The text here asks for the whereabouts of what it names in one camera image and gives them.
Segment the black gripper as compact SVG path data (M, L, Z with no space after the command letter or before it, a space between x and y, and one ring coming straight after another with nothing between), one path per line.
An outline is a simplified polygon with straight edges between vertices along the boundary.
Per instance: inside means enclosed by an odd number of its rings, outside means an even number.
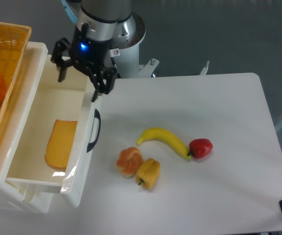
M97 100L98 94L108 94L114 87L118 71L114 67L104 65L104 59L110 48L111 39L98 41L87 36L90 27L84 23L79 30L74 32L72 44L64 37L55 43L51 55L51 62L59 71L58 82L62 82L67 73L67 68L73 66L88 77L94 86L91 102ZM64 60L63 53L68 51L70 59Z

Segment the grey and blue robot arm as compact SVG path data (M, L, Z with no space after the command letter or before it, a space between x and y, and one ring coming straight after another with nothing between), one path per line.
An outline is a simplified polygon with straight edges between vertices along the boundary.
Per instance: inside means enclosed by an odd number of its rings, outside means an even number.
M142 18L132 12L129 0L81 0L73 39L55 43L51 61L58 81L74 67L88 76L98 94L108 94L117 78L137 78L139 45L145 37Z

